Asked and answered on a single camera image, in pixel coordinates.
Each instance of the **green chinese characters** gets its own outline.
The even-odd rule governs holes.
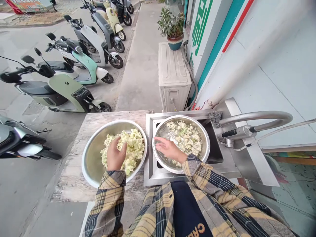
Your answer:
[[[208,5],[206,4],[208,0],[200,0],[198,11],[197,11],[197,18],[195,20],[194,29],[192,33],[192,40],[193,45],[192,47],[196,47],[195,49],[195,56],[198,54],[198,50],[200,48],[200,44],[202,41],[203,33],[205,30],[206,22],[208,19],[208,15],[210,13],[210,9],[213,3],[213,0],[209,0]]]

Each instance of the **metal bowl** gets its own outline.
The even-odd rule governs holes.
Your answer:
[[[137,161],[136,169],[126,177],[126,182],[130,181],[142,167],[147,154],[147,138],[143,129],[137,123],[130,120],[116,120],[107,123],[92,135],[83,151],[81,162],[82,173],[91,186],[98,188],[101,178],[106,171],[106,168],[101,163],[102,154],[100,153],[100,151],[105,148],[104,141],[106,140],[106,135],[119,134],[122,133],[123,130],[128,133],[132,128],[137,129],[142,134],[145,149],[143,158]]]
[[[193,127],[195,127],[198,131],[198,133],[201,136],[201,143],[202,143],[202,151],[200,152],[198,158],[202,162],[206,162],[208,155],[210,153],[210,138],[205,130],[205,128],[195,119],[188,117],[188,116],[182,116],[182,115],[175,115],[167,118],[164,122],[160,123],[157,127],[156,133],[154,134],[154,137],[163,137],[168,138],[168,128],[166,127],[166,124],[168,122],[173,121],[183,121],[185,123],[190,123]],[[184,174],[184,171],[181,167],[177,167],[175,164],[171,162],[170,159],[166,158],[163,153],[156,150],[156,143],[157,141],[152,139],[152,149],[154,151],[155,157],[159,164],[166,170],[176,173],[176,174]]]

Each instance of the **wooden table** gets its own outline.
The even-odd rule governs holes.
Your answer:
[[[88,184],[81,170],[82,153],[90,137],[103,125],[119,119],[132,120],[145,131],[146,114],[153,113],[153,110],[137,110],[87,114],[68,155],[51,201],[94,201],[97,189]],[[143,200],[146,191],[147,189],[144,188],[143,166],[134,178],[126,184],[125,200]]]

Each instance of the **plaid shirt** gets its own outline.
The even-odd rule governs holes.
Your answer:
[[[242,186],[190,154],[182,164],[188,185],[214,237],[292,236],[282,218],[253,199]],[[124,171],[106,171],[96,194],[84,235],[175,236],[174,196],[171,184],[149,188],[135,221],[124,232],[120,222],[124,207]],[[199,236],[198,226],[189,236]]]

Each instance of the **succulent plant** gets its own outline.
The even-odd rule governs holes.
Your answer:
[[[159,25],[158,30],[161,30],[163,37],[177,38],[182,36],[184,27],[184,15],[179,13],[177,16],[172,15],[169,8],[161,9],[160,20],[157,22]]]

